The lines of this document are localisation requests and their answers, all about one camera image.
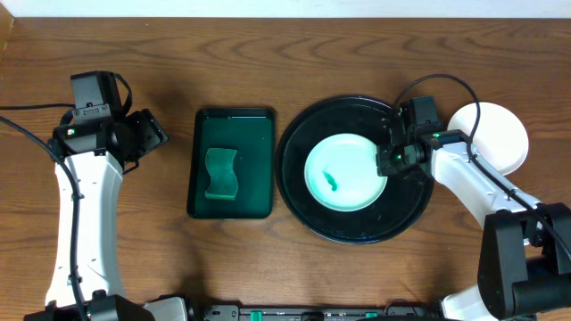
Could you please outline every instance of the white plate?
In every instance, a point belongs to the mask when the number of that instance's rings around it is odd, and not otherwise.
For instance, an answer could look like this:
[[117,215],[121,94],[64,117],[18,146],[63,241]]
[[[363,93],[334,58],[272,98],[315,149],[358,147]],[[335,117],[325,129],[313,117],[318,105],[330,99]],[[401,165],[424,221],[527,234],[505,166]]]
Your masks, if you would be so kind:
[[305,185],[321,205],[343,212],[373,203],[386,186],[377,175],[377,147],[354,134],[330,136],[317,144],[305,161]]
[[[502,175],[508,175],[524,163],[529,139],[524,124],[504,107],[495,103],[480,103],[480,124],[474,144],[484,158]],[[476,104],[456,111],[448,130],[460,129],[469,135],[476,120]]]

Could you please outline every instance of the green tray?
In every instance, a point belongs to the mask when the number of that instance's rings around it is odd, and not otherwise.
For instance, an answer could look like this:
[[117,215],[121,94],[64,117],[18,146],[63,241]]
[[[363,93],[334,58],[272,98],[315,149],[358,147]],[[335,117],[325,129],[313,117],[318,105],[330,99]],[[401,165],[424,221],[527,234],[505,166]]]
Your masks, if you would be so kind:
[[[209,148],[237,150],[233,201],[204,196]],[[267,108],[206,108],[196,113],[186,212],[192,218],[266,218],[273,200],[274,114]]]

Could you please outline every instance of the black plate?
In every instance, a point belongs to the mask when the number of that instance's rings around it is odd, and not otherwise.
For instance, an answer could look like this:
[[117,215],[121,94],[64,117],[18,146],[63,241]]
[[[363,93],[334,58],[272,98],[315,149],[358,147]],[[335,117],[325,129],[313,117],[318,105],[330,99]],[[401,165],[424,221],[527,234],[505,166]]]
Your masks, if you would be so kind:
[[289,210],[313,232],[341,243],[377,243],[407,229],[428,204],[434,180],[418,168],[389,177],[375,202],[353,212],[322,206],[305,185],[305,161],[315,145],[342,133],[388,144],[390,113],[387,103],[372,98],[336,97],[303,111],[285,130],[277,146],[277,187]]

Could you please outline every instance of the wood grain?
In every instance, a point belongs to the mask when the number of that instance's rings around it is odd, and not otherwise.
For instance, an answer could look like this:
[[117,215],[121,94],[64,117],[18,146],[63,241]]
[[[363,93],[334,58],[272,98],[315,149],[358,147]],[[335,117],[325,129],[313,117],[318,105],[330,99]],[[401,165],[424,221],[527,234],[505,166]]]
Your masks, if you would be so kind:
[[[529,155],[509,178],[544,202],[571,204],[570,68],[569,21],[18,19],[0,65],[0,105],[69,103],[71,74],[113,70],[133,88],[134,108],[151,109],[170,134],[120,192],[120,272],[133,301],[183,291],[202,303],[429,303],[476,282],[482,231],[448,190],[437,186],[403,234],[369,246],[314,235],[277,189],[269,218],[192,220],[195,113],[204,105],[272,106],[280,137],[318,100],[392,101],[412,79],[448,72],[524,122]],[[445,80],[413,94],[435,95],[443,119],[470,100]],[[3,112],[44,139],[61,114]],[[43,308],[58,195],[43,151],[6,127],[0,150],[0,318],[17,320]],[[541,320],[570,317],[558,311]]]

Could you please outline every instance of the small green stain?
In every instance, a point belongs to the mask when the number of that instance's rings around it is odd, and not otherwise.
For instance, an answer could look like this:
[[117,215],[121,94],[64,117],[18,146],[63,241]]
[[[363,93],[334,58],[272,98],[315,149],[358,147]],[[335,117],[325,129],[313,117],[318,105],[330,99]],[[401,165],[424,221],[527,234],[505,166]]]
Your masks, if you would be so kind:
[[337,190],[337,182],[335,181],[335,179],[331,176],[331,174],[327,173],[326,171],[323,172],[323,175],[325,176],[325,179],[327,180],[327,182],[331,185],[331,190],[334,192]]

